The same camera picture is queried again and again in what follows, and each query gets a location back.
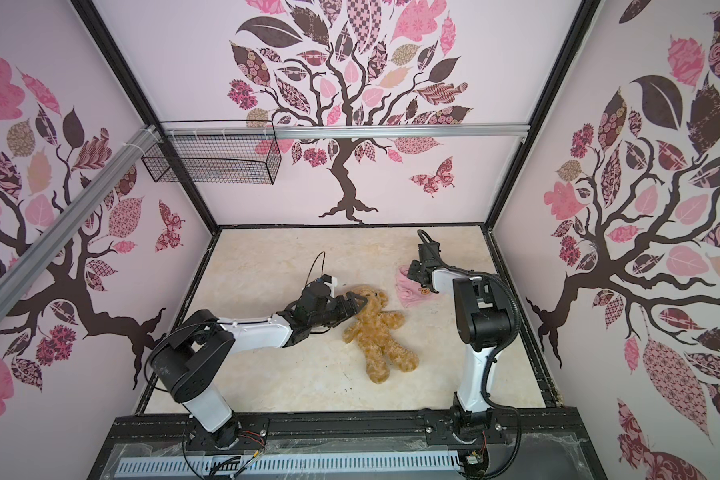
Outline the brown teddy bear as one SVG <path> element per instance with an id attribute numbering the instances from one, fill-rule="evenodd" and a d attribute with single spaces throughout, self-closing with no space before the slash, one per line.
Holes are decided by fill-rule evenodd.
<path id="1" fill-rule="evenodd" d="M 357 344 L 365 358 L 368 378 L 374 384 L 384 383 L 390 375 L 389 363 L 404 373 L 416 370 L 419 357 L 392 334 L 404 325 L 405 316 L 399 311 L 386 310 L 389 304 L 386 292 L 369 285 L 357 286 L 351 292 L 364 297 L 367 303 L 343 332 L 342 340 L 346 344 Z"/>

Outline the pink knitted bear sweater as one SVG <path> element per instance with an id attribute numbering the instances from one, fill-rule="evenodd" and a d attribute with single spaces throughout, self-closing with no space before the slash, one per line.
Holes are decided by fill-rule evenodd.
<path id="1" fill-rule="evenodd" d="M 408 268 L 404 266 L 399 267 L 395 274 L 396 295 L 404 308 L 413 308 L 435 299 L 435 293 L 409 279 L 407 274 Z"/>

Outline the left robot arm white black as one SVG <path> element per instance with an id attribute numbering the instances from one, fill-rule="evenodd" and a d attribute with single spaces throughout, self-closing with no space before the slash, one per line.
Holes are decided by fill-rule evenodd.
<path id="1" fill-rule="evenodd" d="M 236 414 L 214 386 L 222 365 L 233 354 L 294 346 L 319 329 L 340 325 L 368 305 L 367 297 L 337 294 L 335 287 L 335 279 L 323 275 L 307 283 L 284 309 L 253 320 L 219 318 L 200 309 L 158 343 L 147 364 L 172 400 L 207 433 L 235 435 Z"/>

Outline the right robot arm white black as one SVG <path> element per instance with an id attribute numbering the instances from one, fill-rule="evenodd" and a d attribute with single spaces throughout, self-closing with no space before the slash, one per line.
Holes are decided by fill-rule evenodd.
<path id="1" fill-rule="evenodd" d="M 450 409 L 453 432 L 465 439 L 491 428 L 501 408 L 491 393 L 495 364 L 519 335 L 519 307 L 500 277 L 446 263 L 440 243 L 422 229 L 417 234 L 418 258 L 407 278 L 452 297 L 456 329 L 465 345 L 462 379 Z"/>

